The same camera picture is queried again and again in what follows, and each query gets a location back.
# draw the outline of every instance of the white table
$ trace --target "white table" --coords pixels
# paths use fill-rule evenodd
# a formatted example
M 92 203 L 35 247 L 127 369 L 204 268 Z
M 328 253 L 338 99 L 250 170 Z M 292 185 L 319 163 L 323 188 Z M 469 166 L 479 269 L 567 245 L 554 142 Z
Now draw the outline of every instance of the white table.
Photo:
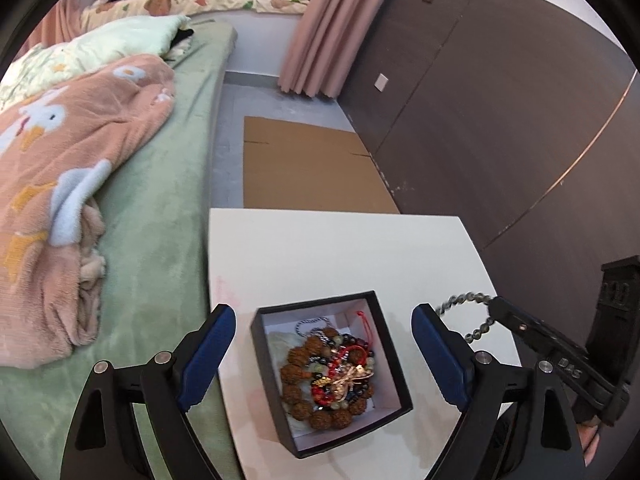
M 212 306 L 231 305 L 236 338 L 220 367 L 231 432 L 247 480 L 423 480 L 456 421 L 410 329 L 419 303 L 433 306 L 470 290 L 494 294 L 482 261 L 455 217 L 285 210 L 212 209 Z M 360 439 L 304 460 L 279 442 L 254 355 L 256 308 L 375 290 L 414 410 Z M 464 304 L 444 317 L 465 334 L 486 308 Z M 510 332 L 494 325 L 473 350 L 519 365 Z

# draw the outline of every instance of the finger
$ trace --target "finger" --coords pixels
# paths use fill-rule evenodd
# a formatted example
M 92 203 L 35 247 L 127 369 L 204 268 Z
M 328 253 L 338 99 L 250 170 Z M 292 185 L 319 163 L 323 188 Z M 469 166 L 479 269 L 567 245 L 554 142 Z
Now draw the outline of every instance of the finger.
M 600 434 L 598 433 L 591 442 L 590 446 L 587 448 L 587 451 L 584 452 L 584 465 L 587 466 L 593 460 L 593 457 L 596 455 L 596 449 L 598 449 L 598 444 L 600 443 Z
M 597 431 L 597 426 L 578 424 L 578 435 L 580 436 L 580 444 L 582 445 L 583 451 L 587 449 L 587 446 L 591 443 Z

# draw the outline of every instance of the pillow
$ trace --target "pillow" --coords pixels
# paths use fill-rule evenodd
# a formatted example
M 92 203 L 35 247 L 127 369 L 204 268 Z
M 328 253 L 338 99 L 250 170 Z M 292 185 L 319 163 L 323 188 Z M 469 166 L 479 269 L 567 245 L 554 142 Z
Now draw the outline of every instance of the pillow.
M 187 16 L 129 16 L 106 23 L 71 41 L 67 51 L 77 56 L 87 72 L 134 54 L 164 56 L 171 42 L 191 21 Z
M 0 112 L 59 83 L 96 72 L 135 54 L 165 56 L 187 16 L 129 16 L 92 30 L 69 43 L 34 46 L 14 61 L 0 82 Z

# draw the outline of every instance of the wall socket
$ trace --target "wall socket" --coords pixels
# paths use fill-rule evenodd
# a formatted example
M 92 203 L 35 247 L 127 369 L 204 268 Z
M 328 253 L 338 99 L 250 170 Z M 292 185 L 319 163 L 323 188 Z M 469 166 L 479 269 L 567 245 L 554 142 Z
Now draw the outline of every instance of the wall socket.
M 378 90 L 382 92 L 385 89 L 385 86 L 388 82 L 389 82 L 389 79 L 386 78 L 384 74 L 380 74 L 373 86 L 375 86 Z

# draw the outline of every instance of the gray floor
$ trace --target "gray floor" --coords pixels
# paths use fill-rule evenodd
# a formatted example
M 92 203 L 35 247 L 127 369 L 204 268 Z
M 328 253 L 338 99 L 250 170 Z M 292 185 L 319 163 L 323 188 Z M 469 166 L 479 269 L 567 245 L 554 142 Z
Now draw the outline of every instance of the gray floor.
M 211 206 L 241 208 L 242 146 L 246 116 L 279 119 L 353 131 L 333 100 L 282 94 L 270 88 L 222 87 L 213 149 Z

